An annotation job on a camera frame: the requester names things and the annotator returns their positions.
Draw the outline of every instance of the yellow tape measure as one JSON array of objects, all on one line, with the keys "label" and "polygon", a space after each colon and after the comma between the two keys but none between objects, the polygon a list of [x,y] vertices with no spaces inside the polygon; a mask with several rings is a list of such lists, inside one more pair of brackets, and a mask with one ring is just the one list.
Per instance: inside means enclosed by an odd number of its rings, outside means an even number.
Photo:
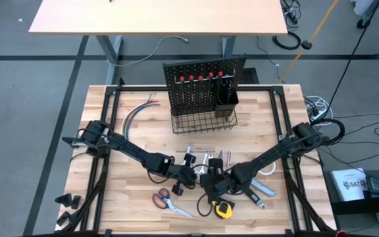
[{"label": "yellow tape measure", "polygon": [[232,203],[231,201],[226,200],[220,200],[220,202],[213,201],[213,208],[215,209],[216,216],[220,217],[221,219],[229,219],[233,212],[235,203]]}]

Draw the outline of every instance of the scissors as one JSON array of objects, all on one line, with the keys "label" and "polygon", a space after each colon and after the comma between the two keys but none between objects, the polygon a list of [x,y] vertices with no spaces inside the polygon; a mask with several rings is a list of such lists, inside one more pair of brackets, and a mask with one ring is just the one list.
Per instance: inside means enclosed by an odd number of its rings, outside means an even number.
[{"label": "scissors", "polygon": [[192,216],[188,212],[183,211],[172,204],[172,201],[170,200],[169,196],[169,191],[165,188],[159,190],[159,194],[153,194],[153,197],[151,197],[151,199],[153,200],[153,203],[156,205],[156,207],[160,209],[169,208],[172,211],[175,211],[181,215],[192,218]]}]

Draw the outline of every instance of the desk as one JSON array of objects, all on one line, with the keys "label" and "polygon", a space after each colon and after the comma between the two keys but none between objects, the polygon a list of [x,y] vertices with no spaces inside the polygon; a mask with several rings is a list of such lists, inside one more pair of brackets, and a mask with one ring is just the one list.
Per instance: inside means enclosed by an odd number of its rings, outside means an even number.
[{"label": "desk", "polygon": [[122,38],[116,37],[113,46],[107,35],[232,36],[222,40],[228,57],[235,35],[288,31],[279,0],[43,0],[29,32],[96,35],[108,60],[117,63]]},{"label": "desk", "polygon": [[[291,123],[295,125],[308,121],[301,87],[299,85],[283,87]],[[80,128],[85,128],[91,120],[100,119],[105,89],[106,86],[90,86]],[[119,131],[126,113],[146,101],[149,93],[121,91],[114,128],[116,131]],[[218,156],[220,150],[223,150],[225,156],[227,151],[231,151],[232,164],[249,161],[276,144],[276,129],[268,92],[244,91],[238,92],[238,95],[240,98],[240,103],[236,106],[238,125],[232,130],[177,136],[172,133],[167,92],[153,92],[151,98],[159,101],[161,106],[150,107],[135,117],[130,130],[130,140],[148,152],[173,155],[177,163],[182,162],[187,144],[190,142],[193,143],[195,156],[197,156],[196,163],[202,162],[206,150],[214,153],[215,157]],[[280,122],[284,128],[284,121],[281,119]],[[73,155],[84,151],[84,147],[75,149]],[[318,159],[315,151],[308,155]],[[91,162],[92,158],[87,155],[79,156],[71,162],[65,193],[85,196]],[[194,190],[184,189],[184,194],[180,197],[174,194],[171,197],[177,207],[194,216],[193,219],[189,219],[170,210],[157,209],[151,201],[151,196],[160,188],[170,190],[173,180],[164,184],[154,184],[148,179],[147,172],[141,164],[120,152],[113,151],[109,163],[99,231],[103,233],[109,228],[113,230],[113,233],[132,234],[283,234],[285,229],[292,228],[292,221],[281,160],[278,160],[276,164],[277,169],[274,174],[257,175],[263,184],[277,193],[276,197],[267,197],[254,189],[254,192],[264,200],[265,210],[259,209],[245,195],[228,196],[226,198],[236,202],[231,219],[222,220],[214,214],[200,217],[195,206],[203,190],[198,186]],[[336,224],[320,165],[315,161],[302,159],[301,171],[308,200],[327,225],[335,228]],[[202,201],[200,206],[202,211],[207,212],[206,201]],[[300,203],[296,206],[301,228],[305,229]],[[89,229],[93,224],[94,209],[95,201],[89,214]],[[62,206],[59,215],[64,211],[71,212],[70,209]]]}]

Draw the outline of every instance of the pen holder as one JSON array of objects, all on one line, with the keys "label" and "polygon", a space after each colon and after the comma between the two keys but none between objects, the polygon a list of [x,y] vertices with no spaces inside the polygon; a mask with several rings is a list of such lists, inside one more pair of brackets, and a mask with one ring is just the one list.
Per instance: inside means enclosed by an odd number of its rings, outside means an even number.
[{"label": "pen holder", "polygon": [[234,112],[235,106],[239,102],[235,88],[219,88],[216,97],[215,117],[229,117]]}]

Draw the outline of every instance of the butcher block tabletop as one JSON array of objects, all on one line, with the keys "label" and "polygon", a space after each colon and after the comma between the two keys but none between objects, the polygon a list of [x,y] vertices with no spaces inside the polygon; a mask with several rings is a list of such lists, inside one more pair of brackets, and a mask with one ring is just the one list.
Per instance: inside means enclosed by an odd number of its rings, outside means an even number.
[{"label": "butcher block tabletop", "polygon": [[[85,128],[91,120],[100,119],[106,87],[89,87],[79,128]],[[301,86],[285,85],[283,87],[292,126],[307,122],[308,116]],[[277,144],[270,96],[268,92],[256,91],[238,92],[240,103],[235,109],[238,125],[232,130],[180,134],[179,136],[172,133],[167,92],[121,92],[115,131],[120,131],[122,119],[135,106],[147,101],[150,93],[151,98],[159,101],[161,106],[149,107],[138,113],[129,133],[130,141],[148,152],[172,155],[176,163],[181,164],[188,144],[192,143],[194,155],[197,157],[195,164],[203,162],[204,152],[208,150],[215,157],[223,151],[225,163],[226,154],[231,151],[231,165],[234,165],[250,161]],[[279,98],[276,97],[276,100],[281,127],[283,133],[286,133]],[[109,112],[112,106],[113,98],[109,104]],[[85,147],[75,149],[73,155],[85,150]],[[310,152],[308,156],[318,159],[316,151]],[[89,155],[81,155],[76,157],[70,165],[64,192],[81,195],[83,198],[80,204],[86,196],[92,159]],[[102,160],[99,161],[98,167],[99,169],[102,167]],[[263,171],[269,171],[271,168],[270,165]],[[320,165],[316,161],[302,159],[301,172],[307,199],[326,224],[335,228],[336,224]],[[154,184],[148,179],[147,171],[140,163],[119,151],[113,151],[109,163],[99,232],[104,233],[106,229],[112,229],[116,234],[283,234],[285,229],[293,230],[281,161],[276,162],[276,171],[272,175],[258,174],[257,179],[276,192],[275,197],[268,197],[252,188],[263,199],[266,209],[259,209],[246,195],[224,195],[225,199],[236,203],[234,214],[230,219],[219,219],[214,213],[208,217],[201,217],[197,212],[196,204],[204,191],[199,186],[194,190],[184,188],[183,195],[178,197],[170,191],[175,180]],[[193,215],[193,218],[187,218],[169,209],[157,208],[151,197],[161,188],[168,189],[173,204]],[[301,228],[305,229],[301,205],[297,199],[295,200]],[[96,201],[93,201],[89,212],[88,229],[93,226],[95,206]],[[200,210],[202,213],[209,210],[206,199],[201,201]],[[59,215],[65,211],[73,213],[75,210],[62,205]]]}]

